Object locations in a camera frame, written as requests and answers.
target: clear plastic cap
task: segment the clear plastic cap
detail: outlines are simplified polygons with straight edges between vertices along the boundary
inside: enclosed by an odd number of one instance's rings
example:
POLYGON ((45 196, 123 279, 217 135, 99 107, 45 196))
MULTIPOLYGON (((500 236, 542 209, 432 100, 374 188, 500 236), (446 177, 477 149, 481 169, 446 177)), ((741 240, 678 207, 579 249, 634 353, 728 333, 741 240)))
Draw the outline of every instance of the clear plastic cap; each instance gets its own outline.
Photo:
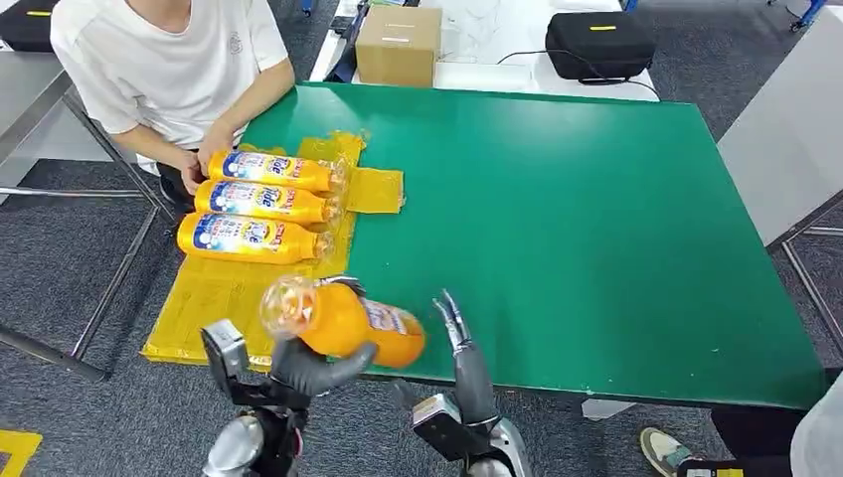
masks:
POLYGON ((342 214, 342 204, 340 198, 337 196, 325 199, 325 205, 322 206, 322 220, 324 222, 334 222, 342 214))
POLYGON ((316 235, 313 243, 313 257, 324 258, 334 251, 334 236, 330 232, 323 232, 316 235))
POLYGON ((342 195, 345 193, 348 182, 348 168, 342 162, 319 161, 319 164, 331 170, 331 177, 328 187, 332 194, 342 195))
POLYGON ((301 275, 284 275, 263 294, 257 312, 274 339, 291 339, 310 326, 316 303, 316 284, 301 275))

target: sneaker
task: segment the sneaker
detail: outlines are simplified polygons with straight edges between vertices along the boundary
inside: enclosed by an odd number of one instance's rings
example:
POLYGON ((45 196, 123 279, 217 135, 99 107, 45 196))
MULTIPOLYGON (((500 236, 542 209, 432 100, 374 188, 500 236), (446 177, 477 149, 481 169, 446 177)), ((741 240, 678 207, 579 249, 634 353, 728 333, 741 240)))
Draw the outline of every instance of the sneaker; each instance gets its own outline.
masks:
POLYGON ((655 427, 641 431, 641 452, 664 477, 676 477, 679 465, 693 458, 688 447, 655 427))

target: robotic arm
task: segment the robotic arm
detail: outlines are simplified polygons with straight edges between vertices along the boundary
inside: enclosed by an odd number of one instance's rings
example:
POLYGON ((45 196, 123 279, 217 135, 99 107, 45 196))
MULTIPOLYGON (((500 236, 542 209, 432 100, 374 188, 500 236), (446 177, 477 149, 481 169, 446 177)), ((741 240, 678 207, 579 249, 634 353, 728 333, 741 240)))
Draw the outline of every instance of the robotic arm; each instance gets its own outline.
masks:
POLYGON ((433 299, 453 350, 456 404, 443 394, 418 401, 403 381, 396 387, 413 405, 413 431, 449 461, 462 459, 477 477, 530 477, 526 447, 518 428, 500 415, 480 349, 471 340, 456 302, 447 290, 433 299))
MULTIPOLYGON (((352 278, 334 280, 365 293, 352 278)), ((453 349, 456 403, 442 394, 418 399, 407 383, 396 380, 402 401, 412 409, 413 430, 447 460, 462 459, 466 475, 531 477, 521 434, 495 406, 483 356, 447 291, 443 298, 433 305, 453 349)), ((250 408, 220 432, 203 468, 208 476, 296 475, 310 400, 354 379, 377 353, 376 345, 365 343, 351 356, 328 363, 298 338, 278 341, 267 379, 248 385, 238 380, 249 363, 246 342, 229 320, 203 328, 202 340, 217 385, 232 403, 250 408)))

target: green tabletop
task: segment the green tabletop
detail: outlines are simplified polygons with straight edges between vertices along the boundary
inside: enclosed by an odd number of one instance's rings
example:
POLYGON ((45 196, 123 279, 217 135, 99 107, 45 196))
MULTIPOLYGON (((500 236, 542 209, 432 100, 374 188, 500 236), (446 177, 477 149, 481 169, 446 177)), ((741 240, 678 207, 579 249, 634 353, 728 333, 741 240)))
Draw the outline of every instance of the green tabletop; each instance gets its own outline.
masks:
POLYGON ((349 272, 450 380, 430 305, 447 287, 495 384, 807 408, 822 370, 697 108, 328 83, 244 141, 367 131, 361 165, 405 172, 399 215, 359 215, 349 272))

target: yellow mat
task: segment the yellow mat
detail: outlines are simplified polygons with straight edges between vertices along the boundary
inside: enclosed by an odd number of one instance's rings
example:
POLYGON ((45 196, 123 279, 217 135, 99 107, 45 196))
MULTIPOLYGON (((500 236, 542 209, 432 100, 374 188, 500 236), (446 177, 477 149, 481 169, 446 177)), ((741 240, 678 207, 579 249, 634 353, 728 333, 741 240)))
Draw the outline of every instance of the yellow mat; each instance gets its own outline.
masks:
MULTIPOLYGON (((263 291, 286 273, 317 278, 342 273, 348 266, 355 212, 396 214, 404 203, 401 171, 357 167, 364 148, 361 136, 334 132, 327 139, 303 138, 295 154, 305 159, 342 161, 349 168, 347 212, 332 227, 335 243, 329 256, 296 265, 186 257, 141 354, 150 361, 205 364, 199 329, 228 318, 246 338, 252 368, 264 371, 269 365, 271 341, 257 321, 263 291)), ((241 144, 240 149, 257 151, 247 144, 241 144)), ((264 152, 285 154, 281 148, 264 152)))
POLYGON ((0 477, 18 477, 41 443, 41 434, 0 429, 0 453, 9 454, 6 465, 0 468, 0 477))

